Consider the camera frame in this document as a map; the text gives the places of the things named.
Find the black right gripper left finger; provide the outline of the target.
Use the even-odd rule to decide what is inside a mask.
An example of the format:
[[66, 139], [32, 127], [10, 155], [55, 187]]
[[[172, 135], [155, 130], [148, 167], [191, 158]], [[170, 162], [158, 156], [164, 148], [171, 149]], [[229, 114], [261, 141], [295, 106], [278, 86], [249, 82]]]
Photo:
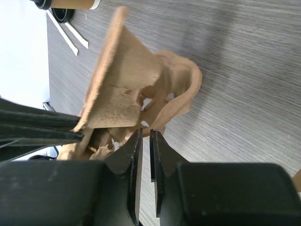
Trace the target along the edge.
[[137, 226], [143, 138], [136, 131], [104, 160], [0, 165], [3, 226]]

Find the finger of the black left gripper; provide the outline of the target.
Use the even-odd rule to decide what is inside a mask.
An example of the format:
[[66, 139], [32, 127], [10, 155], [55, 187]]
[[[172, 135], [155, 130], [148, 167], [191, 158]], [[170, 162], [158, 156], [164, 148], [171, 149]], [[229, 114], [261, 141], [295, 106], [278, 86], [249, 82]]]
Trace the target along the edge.
[[0, 160], [12, 160], [50, 146], [78, 143], [82, 138], [82, 133], [64, 129], [1, 124]]
[[55, 128], [74, 128], [79, 117], [0, 100], [0, 121]]

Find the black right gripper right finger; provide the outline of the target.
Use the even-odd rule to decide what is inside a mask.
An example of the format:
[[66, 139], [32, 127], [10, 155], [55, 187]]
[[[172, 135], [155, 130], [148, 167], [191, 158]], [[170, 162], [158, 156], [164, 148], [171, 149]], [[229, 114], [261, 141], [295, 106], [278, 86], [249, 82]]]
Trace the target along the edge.
[[162, 226], [298, 226], [301, 200], [273, 163], [189, 162], [150, 134], [151, 180]]

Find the brown paper coffee cup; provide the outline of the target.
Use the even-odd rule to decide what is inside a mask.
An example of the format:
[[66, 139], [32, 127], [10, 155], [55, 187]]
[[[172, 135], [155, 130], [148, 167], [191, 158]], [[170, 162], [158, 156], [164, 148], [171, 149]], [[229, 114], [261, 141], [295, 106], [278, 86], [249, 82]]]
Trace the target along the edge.
[[301, 169], [292, 177], [292, 181], [294, 183], [297, 192], [301, 192]]

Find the brown pulp cup carrier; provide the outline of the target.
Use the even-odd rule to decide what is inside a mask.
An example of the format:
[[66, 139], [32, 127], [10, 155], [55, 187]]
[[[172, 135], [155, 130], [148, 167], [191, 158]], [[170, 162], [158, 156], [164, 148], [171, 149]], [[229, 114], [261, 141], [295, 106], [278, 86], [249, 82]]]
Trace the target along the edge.
[[125, 26], [127, 8], [111, 20], [80, 112], [73, 128], [81, 141], [63, 145], [59, 160], [102, 160], [141, 129], [163, 132], [175, 116], [191, 109], [202, 72], [171, 51], [152, 53]]

